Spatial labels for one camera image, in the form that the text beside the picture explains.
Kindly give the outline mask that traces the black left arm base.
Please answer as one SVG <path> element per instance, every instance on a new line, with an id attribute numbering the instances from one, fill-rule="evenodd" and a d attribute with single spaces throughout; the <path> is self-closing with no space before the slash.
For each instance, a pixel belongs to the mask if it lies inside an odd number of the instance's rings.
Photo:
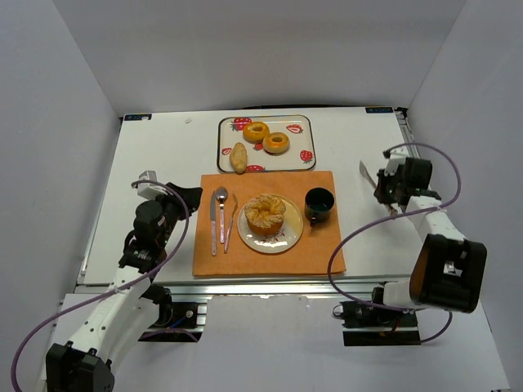
<path id="1" fill-rule="evenodd" d="M 140 342 L 199 342 L 205 322 L 206 305 L 174 301 L 166 287 L 152 285 L 142 295 L 157 307 L 156 321 L 141 335 Z"/>

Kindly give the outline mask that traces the large sugar-crusted bundt bread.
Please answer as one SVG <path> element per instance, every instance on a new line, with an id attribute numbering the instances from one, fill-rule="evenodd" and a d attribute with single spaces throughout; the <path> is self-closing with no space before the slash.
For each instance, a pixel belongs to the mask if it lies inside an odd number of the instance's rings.
<path id="1" fill-rule="evenodd" d="M 283 226 L 286 206 L 271 194 L 260 194 L 244 206 L 244 216 L 249 229 L 256 235 L 271 236 Z"/>

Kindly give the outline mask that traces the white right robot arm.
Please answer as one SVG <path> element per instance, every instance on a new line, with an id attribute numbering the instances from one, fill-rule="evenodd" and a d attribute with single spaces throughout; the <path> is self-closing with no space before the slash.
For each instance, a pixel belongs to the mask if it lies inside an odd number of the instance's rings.
<path id="1" fill-rule="evenodd" d="M 429 189 L 431 174 L 431 161 L 396 154 L 378 171 L 374 197 L 388 207 L 397 205 L 422 240 L 410 278 L 385 283 L 378 290 L 378 302 L 470 314 L 479 301 L 487 249 L 467 239 L 451 222 L 440 195 Z"/>

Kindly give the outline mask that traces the metal kitchen tongs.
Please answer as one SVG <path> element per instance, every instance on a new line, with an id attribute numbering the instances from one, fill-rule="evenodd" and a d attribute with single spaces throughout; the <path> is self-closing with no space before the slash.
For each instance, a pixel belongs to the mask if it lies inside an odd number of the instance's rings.
<path id="1" fill-rule="evenodd" d="M 359 171 L 360 174 L 370 183 L 374 190 L 377 189 L 376 181 L 371 177 L 366 165 L 360 161 L 359 162 Z M 387 209 L 390 216 L 396 216 L 398 211 L 391 204 L 384 204 L 384 207 Z"/>

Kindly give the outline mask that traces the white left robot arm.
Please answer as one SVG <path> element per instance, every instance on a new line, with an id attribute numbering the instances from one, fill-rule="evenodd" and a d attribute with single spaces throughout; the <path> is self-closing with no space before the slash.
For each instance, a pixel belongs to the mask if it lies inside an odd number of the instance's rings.
<path id="1" fill-rule="evenodd" d="M 111 391 L 128 351 L 151 326 L 166 327 L 173 315 L 171 292 L 154 283 L 170 259 L 166 246 L 177 222 L 187 223 L 203 190 L 141 179 L 133 188 L 144 199 L 135 210 L 118 268 L 94 309 L 64 343 L 45 358 L 49 391 Z"/>

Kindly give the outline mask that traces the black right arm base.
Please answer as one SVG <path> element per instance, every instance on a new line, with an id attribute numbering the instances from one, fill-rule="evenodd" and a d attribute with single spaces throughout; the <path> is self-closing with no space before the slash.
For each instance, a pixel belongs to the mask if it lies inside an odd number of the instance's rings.
<path id="1" fill-rule="evenodd" d="M 420 345 L 415 314 L 383 310 L 343 301 L 333 307 L 333 317 L 342 321 L 345 347 Z"/>

